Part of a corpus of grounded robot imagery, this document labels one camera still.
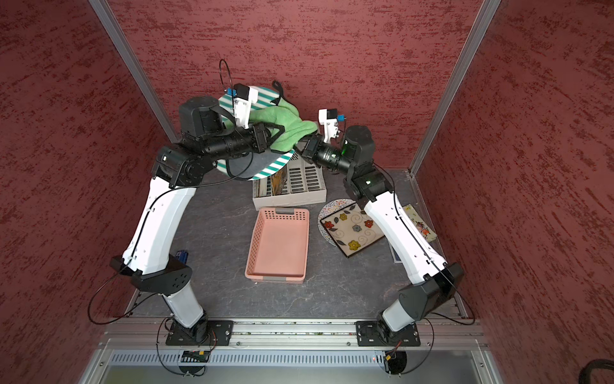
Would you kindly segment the square floral plate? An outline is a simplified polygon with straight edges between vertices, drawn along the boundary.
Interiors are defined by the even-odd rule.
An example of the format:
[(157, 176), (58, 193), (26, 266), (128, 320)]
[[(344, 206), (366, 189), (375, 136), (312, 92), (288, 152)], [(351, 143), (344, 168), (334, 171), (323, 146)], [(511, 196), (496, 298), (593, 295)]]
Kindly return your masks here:
[(380, 227), (357, 203), (334, 212), (320, 223), (347, 259), (385, 237)]

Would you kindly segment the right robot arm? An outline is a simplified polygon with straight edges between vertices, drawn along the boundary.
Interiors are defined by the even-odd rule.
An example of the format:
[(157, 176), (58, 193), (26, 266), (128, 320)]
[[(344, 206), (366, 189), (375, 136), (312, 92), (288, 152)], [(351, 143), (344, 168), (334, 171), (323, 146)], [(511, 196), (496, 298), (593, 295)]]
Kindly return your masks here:
[(376, 146), (369, 128), (349, 127), (339, 148), (320, 134), (309, 134), (294, 149), (308, 163), (344, 174), (350, 198), (382, 230), (401, 259), (410, 285), (379, 315), (382, 338), (405, 331), (457, 293), (465, 272), (460, 264), (447, 263), (402, 209), (393, 178), (374, 162)]

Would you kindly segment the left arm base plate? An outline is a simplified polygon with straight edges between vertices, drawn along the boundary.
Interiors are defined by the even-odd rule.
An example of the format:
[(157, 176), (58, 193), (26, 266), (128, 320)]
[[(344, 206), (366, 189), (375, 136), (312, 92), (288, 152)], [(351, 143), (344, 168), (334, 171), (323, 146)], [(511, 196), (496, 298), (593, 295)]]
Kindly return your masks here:
[(228, 347), (233, 334), (232, 320), (198, 321), (192, 328), (173, 320), (169, 326), (166, 345), (170, 347)]

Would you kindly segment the green microfibre cloth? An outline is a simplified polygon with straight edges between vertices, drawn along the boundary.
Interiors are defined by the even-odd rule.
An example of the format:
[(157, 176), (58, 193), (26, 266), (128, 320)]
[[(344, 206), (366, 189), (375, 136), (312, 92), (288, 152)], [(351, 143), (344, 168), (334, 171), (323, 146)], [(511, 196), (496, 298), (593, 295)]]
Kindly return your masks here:
[(278, 104), (273, 104), (271, 107), (251, 112), (249, 121), (284, 127), (285, 132), (270, 146), (270, 150), (278, 153), (291, 151), (305, 136), (318, 132), (318, 125), (315, 122), (303, 120), (298, 109), (285, 99), (280, 99)]

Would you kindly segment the green striped round plate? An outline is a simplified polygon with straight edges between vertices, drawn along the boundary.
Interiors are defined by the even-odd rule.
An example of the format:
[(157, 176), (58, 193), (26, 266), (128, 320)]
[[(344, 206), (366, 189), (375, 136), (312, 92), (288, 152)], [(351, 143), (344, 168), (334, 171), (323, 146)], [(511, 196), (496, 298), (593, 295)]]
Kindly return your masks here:
[[(273, 106), (279, 94), (278, 92), (260, 86), (252, 86), (257, 91), (257, 102), (251, 104), (251, 113)], [(228, 175), (227, 166), (230, 166), (230, 178), (238, 175), (237, 179), (258, 180), (270, 177), (287, 165), (295, 152), (291, 150), (284, 154), (266, 150), (261, 154), (248, 154), (243, 158), (231, 160), (220, 159), (216, 161), (216, 170)]]

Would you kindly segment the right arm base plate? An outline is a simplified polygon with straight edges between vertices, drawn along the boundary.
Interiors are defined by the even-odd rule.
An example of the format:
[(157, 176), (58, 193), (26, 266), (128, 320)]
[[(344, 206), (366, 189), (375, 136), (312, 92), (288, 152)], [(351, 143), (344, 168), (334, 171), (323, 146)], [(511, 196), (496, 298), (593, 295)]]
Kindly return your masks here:
[(360, 347), (419, 347), (421, 340), (416, 324), (400, 331), (391, 331), (383, 321), (357, 321), (355, 323)]

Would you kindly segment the colourful squiggle round plate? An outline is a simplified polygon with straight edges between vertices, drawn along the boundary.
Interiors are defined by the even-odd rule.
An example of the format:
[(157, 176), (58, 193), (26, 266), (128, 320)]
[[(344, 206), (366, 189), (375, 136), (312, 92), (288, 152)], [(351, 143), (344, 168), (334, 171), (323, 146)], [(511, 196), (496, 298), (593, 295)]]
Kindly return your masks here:
[(351, 204), (353, 204), (353, 200), (348, 199), (348, 198), (335, 199), (329, 203), (326, 203), (326, 205), (324, 205), (323, 208), (321, 208), (318, 214), (318, 220), (317, 220), (318, 230), (321, 236), (324, 238), (324, 240), (326, 240), (327, 243), (329, 243), (332, 246), (335, 246), (336, 243), (333, 240), (333, 238), (329, 235), (329, 233), (326, 231), (326, 229), (323, 227), (323, 225), (320, 223), (320, 221), (330, 216), (334, 212), (337, 212), (344, 207), (350, 206)]

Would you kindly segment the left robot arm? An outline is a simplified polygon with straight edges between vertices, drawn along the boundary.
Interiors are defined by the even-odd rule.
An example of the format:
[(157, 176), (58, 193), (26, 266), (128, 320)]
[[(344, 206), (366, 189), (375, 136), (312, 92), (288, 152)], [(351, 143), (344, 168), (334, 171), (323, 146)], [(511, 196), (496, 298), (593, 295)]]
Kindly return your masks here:
[(140, 291), (160, 294), (174, 321), (192, 334), (206, 329), (206, 315), (190, 285), (193, 271), (170, 255), (170, 246), (185, 208), (217, 161), (261, 154), (284, 134), (282, 125), (251, 123), (250, 111), (243, 102), (228, 111), (210, 96), (180, 106), (181, 140), (157, 153), (138, 228), (110, 263)]

